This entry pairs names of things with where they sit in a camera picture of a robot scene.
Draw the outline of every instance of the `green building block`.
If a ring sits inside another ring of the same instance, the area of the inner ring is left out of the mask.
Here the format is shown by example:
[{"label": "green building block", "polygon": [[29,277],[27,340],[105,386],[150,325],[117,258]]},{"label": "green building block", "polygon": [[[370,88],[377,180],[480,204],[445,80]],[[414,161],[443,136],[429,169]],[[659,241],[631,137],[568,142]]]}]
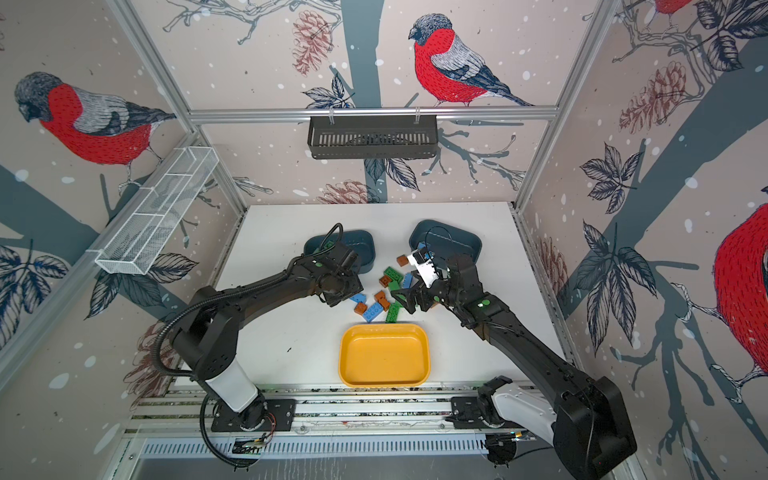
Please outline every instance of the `green building block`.
[{"label": "green building block", "polygon": [[386,322],[387,323],[397,323],[397,315],[400,313],[400,309],[402,307],[399,303],[394,302],[389,305],[389,312],[386,314]]},{"label": "green building block", "polygon": [[397,282],[397,288],[393,289],[392,287],[390,287],[389,288],[390,290],[399,290],[400,288],[402,288],[402,279],[403,279],[402,273],[388,266],[386,267],[386,270],[384,270],[384,274]]}]

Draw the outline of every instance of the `toy building block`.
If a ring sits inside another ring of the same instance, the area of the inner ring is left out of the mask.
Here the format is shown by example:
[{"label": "toy building block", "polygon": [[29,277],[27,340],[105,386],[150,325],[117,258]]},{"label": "toy building block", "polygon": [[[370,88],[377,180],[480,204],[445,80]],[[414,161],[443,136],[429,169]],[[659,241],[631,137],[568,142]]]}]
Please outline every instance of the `toy building block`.
[{"label": "toy building block", "polygon": [[400,313],[401,308],[399,303],[393,303],[389,308],[389,312],[386,314],[386,322],[397,323],[397,314]]},{"label": "toy building block", "polygon": [[402,288],[411,288],[411,285],[413,285],[413,275],[408,272],[406,273],[406,276],[402,278]]},{"label": "toy building block", "polygon": [[377,316],[381,314],[381,312],[384,311],[384,307],[381,306],[379,303],[374,303],[368,309],[366,312],[362,315],[364,319],[366,319],[366,322],[371,323],[373,319],[375,319]]},{"label": "toy building block", "polygon": [[378,292],[376,295],[373,296],[373,298],[376,299],[376,302],[379,303],[379,305],[384,307],[384,311],[389,310],[389,301],[386,299],[386,293],[384,293],[384,290]]},{"label": "toy building block", "polygon": [[386,267],[386,270],[384,270],[384,274],[391,278],[393,282],[397,283],[398,288],[400,287],[402,284],[402,273],[388,266]]}]

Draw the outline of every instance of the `black wire basket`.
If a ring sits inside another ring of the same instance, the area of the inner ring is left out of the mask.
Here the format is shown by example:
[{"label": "black wire basket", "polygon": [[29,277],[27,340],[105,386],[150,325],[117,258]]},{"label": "black wire basket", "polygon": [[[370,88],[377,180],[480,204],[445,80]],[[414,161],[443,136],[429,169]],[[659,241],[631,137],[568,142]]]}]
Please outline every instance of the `black wire basket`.
[{"label": "black wire basket", "polygon": [[312,157],[432,158],[437,155],[437,117],[421,115],[312,117],[307,144]]}]

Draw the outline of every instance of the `gray floor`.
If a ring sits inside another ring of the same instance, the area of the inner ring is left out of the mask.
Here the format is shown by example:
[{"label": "gray floor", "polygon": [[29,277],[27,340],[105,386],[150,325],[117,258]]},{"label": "gray floor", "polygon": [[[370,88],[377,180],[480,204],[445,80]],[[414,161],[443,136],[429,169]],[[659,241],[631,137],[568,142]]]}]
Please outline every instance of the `gray floor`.
[{"label": "gray floor", "polygon": [[[521,455],[548,446],[520,442]],[[215,458],[194,460],[144,460],[132,480],[520,480],[552,478],[572,480],[552,449],[532,452],[509,467],[494,468],[483,455],[403,457],[349,457],[297,460],[263,460],[248,472],[233,472]]]}]

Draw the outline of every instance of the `bird head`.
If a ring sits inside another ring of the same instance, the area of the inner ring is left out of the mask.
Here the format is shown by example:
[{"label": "bird head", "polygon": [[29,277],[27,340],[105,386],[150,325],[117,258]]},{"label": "bird head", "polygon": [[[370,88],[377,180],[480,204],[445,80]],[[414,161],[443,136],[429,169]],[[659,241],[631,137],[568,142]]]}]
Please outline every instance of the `bird head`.
[{"label": "bird head", "polygon": [[416,20],[413,28],[411,28],[411,33],[408,35],[408,39],[416,40],[416,43],[423,47],[427,40],[429,40],[429,37],[441,28],[453,28],[453,25],[445,15],[430,13]]},{"label": "bird head", "polygon": [[59,77],[36,71],[22,78],[16,84],[16,103],[18,111],[26,121],[39,118],[42,121],[53,120],[51,109],[48,107],[48,94],[63,82]]}]

